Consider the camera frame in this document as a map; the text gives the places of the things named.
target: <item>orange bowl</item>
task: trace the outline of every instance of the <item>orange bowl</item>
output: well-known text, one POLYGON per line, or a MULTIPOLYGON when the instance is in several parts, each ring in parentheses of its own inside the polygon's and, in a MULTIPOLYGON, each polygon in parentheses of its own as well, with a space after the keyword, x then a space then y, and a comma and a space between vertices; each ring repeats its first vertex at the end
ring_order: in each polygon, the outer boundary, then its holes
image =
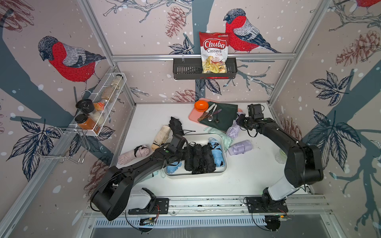
POLYGON ((205 112, 206 110, 208 110, 209 105, 208 105, 208 102, 207 102, 207 101, 198 100, 198 101, 194 104, 194 108, 195 108, 198 112, 205 112))

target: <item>wall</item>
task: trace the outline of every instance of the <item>wall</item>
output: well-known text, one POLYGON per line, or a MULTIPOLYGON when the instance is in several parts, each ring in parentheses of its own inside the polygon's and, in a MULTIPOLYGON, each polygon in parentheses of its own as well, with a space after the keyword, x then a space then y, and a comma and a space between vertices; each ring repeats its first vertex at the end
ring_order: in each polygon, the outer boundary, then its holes
MULTIPOLYGON (((98 0, 91 1, 91 5, 113 54, 199 54, 199 32, 225 32, 224 17, 235 8, 245 11, 247 19, 273 49, 286 53, 294 51, 318 2, 98 0)), ((235 49, 238 44, 231 45, 229 52, 235 49)), ((251 53, 271 53, 271 50, 255 48, 251 53)), ((233 81, 211 79, 197 83, 174 81, 172 61, 123 62, 119 66, 130 75, 128 83, 137 94, 138 103, 194 101, 199 97, 266 101, 286 63, 286 60, 238 61, 239 72, 233 81)))
POLYGON ((314 188, 326 196, 348 237, 380 237, 381 231, 376 2, 368 9, 356 9, 354 2, 331 5, 274 105, 289 132, 301 132, 321 149, 324 180, 314 188))
MULTIPOLYGON (((42 60, 38 44, 45 36, 82 47, 89 51, 88 54, 103 56, 76 1, 2 0, 0 18, 4 22, 0 27, 2 218, 38 168, 40 159, 33 153, 39 149, 48 153, 61 136, 52 133, 53 127, 67 126, 72 121, 76 113, 75 103, 86 89, 83 82, 86 73, 90 76, 87 90, 91 91, 98 83, 97 77, 102 78, 109 65, 106 60, 101 60, 94 75, 94 63, 73 68, 74 75, 69 77, 65 74, 69 69, 54 66, 47 59, 42 60), (10 8, 13 13, 6 13, 10 8), (52 136, 54 144, 49 141, 41 146, 47 135, 52 136)), ((89 96, 90 91, 84 92, 83 97, 89 96)), ((110 130, 104 131, 104 135, 110 136, 113 132, 110 130)), ((92 142, 95 148, 103 143, 98 140, 92 142)), ((94 150, 92 156, 110 157, 112 149, 115 146, 104 146, 105 153, 94 150)))

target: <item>dark green cloth napkin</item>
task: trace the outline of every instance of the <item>dark green cloth napkin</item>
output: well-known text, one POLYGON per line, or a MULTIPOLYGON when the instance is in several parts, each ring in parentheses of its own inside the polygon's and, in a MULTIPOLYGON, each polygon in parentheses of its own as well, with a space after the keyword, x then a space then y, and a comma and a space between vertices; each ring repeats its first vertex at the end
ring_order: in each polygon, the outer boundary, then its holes
POLYGON ((208 102, 209 107, 213 103, 217 105, 215 112, 219 109, 222 109, 222 111, 220 111, 218 114, 214 114, 212 121, 208 121, 208 118, 205 118, 204 120, 200 121, 200 123, 226 132, 229 129, 229 127, 232 126, 233 121, 237 118, 238 105, 208 102))

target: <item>pink cutting board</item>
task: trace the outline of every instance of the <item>pink cutting board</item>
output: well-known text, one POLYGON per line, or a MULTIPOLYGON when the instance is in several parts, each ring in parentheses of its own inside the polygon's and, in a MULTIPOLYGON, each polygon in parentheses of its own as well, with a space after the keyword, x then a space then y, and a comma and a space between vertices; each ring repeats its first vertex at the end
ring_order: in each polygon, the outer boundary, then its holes
MULTIPOLYGON (((217 102, 217 101, 213 101, 213 100, 206 99, 206 98, 200 98, 199 100, 203 100, 203 101, 206 101, 206 102, 223 103, 223 102, 217 102)), ((188 118, 189 118, 189 120, 191 120, 191 121, 194 121, 194 122, 196 122, 196 123, 198 123, 198 124, 201 124, 201 123, 198 122, 197 119, 199 119, 200 116, 202 116, 202 114, 204 114, 204 113, 203 113, 203 112, 199 112, 199 111, 197 111, 195 108, 193 108, 193 110, 190 112, 188 118)))

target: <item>mounting plate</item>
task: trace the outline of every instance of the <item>mounting plate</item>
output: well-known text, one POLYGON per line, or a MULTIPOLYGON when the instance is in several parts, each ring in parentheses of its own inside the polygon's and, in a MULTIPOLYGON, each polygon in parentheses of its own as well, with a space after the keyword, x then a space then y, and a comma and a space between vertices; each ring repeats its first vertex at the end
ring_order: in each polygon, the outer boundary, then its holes
POLYGON ((147 213, 144 209, 134 208, 128 210, 129 215, 144 215, 144 214, 157 214, 156 205, 159 206, 159 214, 168 214, 169 198, 156 198, 155 208, 151 213, 147 213))
POLYGON ((274 203, 271 204, 269 208, 266 210, 265 207, 262 205, 263 200, 261 196, 246 197, 246 203, 249 204, 247 206, 249 213, 281 212, 280 210, 288 212, 288 208, 285 201, 285 199, 280 201, 274 201, 274 203))

